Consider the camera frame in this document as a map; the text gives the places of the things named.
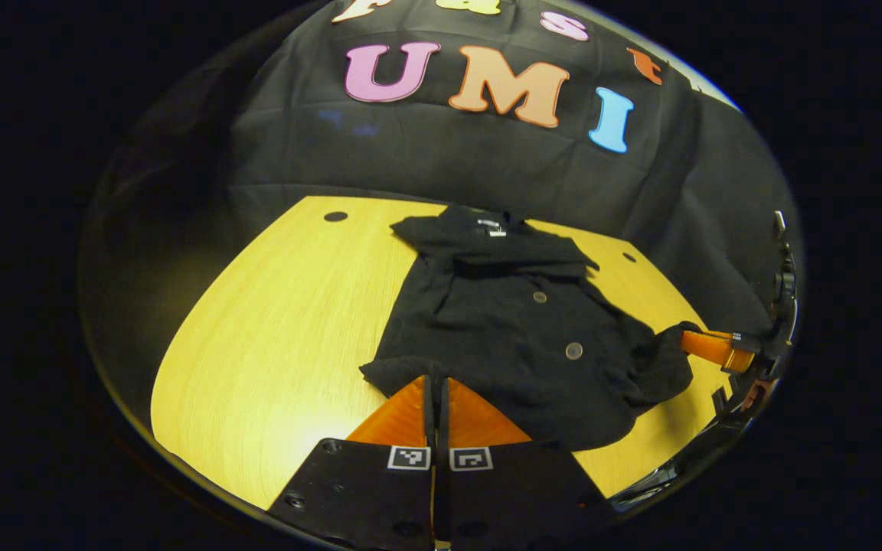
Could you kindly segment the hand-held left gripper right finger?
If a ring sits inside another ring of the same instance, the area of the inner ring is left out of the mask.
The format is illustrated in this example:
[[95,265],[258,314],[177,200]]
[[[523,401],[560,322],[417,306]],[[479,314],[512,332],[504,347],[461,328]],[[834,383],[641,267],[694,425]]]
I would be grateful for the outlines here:
[[458,380],[435,399],[435,537],[452,550],[564,550],[615,509],[574,454]]

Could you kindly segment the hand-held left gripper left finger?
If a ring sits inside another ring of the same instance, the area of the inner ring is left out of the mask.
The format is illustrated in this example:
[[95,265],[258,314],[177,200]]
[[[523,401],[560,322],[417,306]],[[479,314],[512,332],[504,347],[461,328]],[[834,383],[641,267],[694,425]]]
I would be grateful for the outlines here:
[[432,550],[432,385],[417,377],[343,439],[325,437],[267,513],[346,550]]

